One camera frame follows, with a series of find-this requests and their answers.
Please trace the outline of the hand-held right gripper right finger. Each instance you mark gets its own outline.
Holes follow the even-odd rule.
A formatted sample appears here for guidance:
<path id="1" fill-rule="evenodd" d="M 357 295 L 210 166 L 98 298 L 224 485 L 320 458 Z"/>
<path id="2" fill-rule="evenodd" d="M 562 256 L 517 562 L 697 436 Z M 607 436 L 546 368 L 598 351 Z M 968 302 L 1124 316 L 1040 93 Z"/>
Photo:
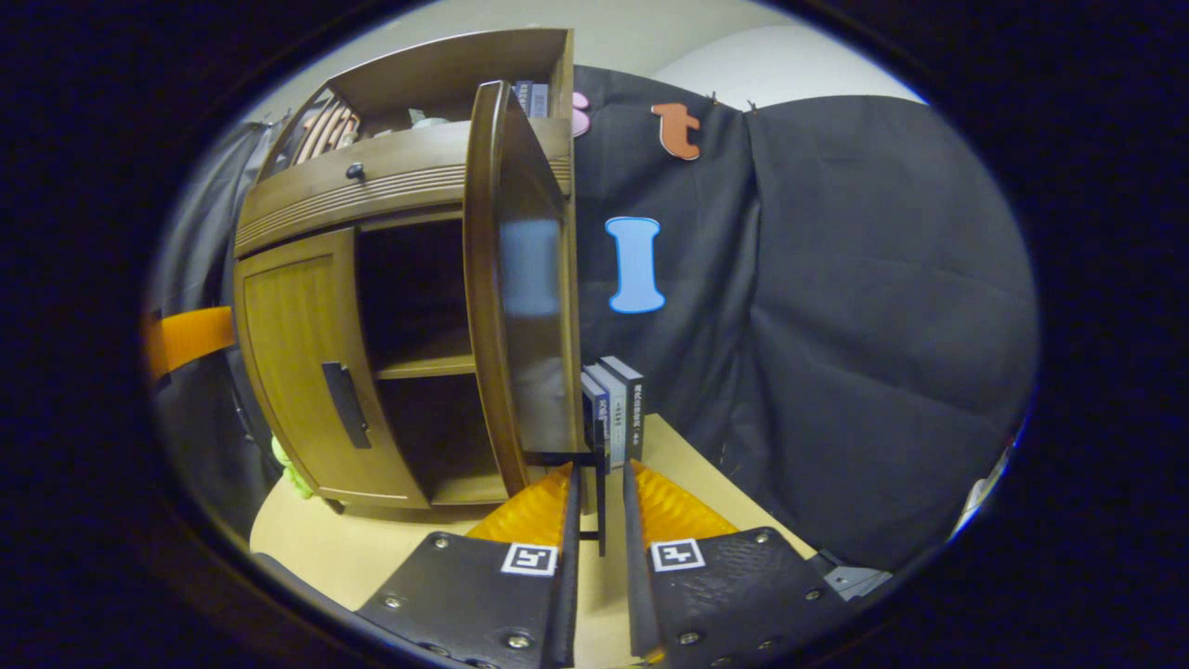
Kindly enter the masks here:
<path id="1" fill-rule="evenodd" d="M 623 482 L 630 651 L 649 665 L 768 665 L 826 636 L 847 602 L 774 528 L 646 542 Z"/>

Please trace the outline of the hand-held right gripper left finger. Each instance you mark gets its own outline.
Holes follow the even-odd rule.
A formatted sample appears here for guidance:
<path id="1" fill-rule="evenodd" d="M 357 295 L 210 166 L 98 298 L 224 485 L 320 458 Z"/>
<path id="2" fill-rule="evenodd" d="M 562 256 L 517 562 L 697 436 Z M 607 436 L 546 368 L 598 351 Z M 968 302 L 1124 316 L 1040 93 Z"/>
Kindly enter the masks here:
<path id="1" fill-rule="evenodd" d="M 468 668 L 573 664 L 581 474 L 531 482 L 467 534 L 427 534 L 359 614 Z"/>

